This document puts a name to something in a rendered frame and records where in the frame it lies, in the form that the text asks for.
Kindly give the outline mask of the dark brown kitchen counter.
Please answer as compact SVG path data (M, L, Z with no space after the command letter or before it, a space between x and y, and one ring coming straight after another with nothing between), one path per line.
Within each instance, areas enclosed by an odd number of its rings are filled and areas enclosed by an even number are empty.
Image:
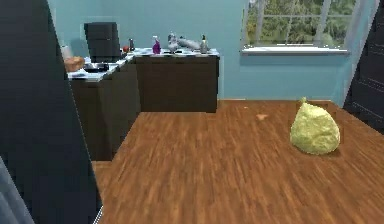
M142 112L217 109L220 55L138 48L106 71L68 74L90 157L110 161Z

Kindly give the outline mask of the white framed window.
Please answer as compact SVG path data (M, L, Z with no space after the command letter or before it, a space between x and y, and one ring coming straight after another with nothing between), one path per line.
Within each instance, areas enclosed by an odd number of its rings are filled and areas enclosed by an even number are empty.
M368 0L247 0L242 53L345 54Z

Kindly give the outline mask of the brown bread loaf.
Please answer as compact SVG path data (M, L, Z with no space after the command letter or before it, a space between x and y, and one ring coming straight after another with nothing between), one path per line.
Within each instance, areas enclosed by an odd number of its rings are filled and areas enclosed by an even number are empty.
M74 56L64 60L65 69L67 72L75 72L80 70L85 64L82 57Z

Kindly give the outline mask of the grey sink faucet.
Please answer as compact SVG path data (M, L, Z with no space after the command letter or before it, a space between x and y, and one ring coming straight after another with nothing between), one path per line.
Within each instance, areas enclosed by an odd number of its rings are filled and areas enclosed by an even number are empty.
M196 42L194 40L185 39L182 37L178 38L178 44L180 47L186 47L191 50L199 50L200 49L200 43Z

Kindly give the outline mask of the black frying pan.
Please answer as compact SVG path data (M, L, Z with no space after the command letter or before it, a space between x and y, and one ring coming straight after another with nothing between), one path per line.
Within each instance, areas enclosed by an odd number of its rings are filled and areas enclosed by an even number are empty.
M86 63L83 69L88 73L106 72L109 70L108 63Z

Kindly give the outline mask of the yellow-green garbage bag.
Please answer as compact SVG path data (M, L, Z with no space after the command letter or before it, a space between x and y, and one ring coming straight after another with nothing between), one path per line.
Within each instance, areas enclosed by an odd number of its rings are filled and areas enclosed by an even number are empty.
M335 151L341 134L331 114L310 104L306 97L302 97L300 103L290 128L290 142L307 154L325 155Z

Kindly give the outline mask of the black shelving unit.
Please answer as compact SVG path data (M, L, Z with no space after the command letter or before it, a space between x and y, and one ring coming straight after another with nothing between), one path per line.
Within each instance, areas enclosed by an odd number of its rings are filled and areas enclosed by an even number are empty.
M344 109L384 134L384 0L378 0Z

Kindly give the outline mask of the white floral kettle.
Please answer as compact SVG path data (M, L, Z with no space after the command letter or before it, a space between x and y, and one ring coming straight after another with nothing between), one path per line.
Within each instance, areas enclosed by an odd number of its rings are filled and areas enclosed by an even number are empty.
M180 48L178 38L174 33L168 35L168 49L171 53L175 53Z

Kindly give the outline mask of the black coffee machine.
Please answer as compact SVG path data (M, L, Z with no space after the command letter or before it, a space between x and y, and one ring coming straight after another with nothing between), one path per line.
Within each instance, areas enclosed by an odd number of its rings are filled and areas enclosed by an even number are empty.
M93 63L114 63L121 59L116 22L85 23L84 32Z

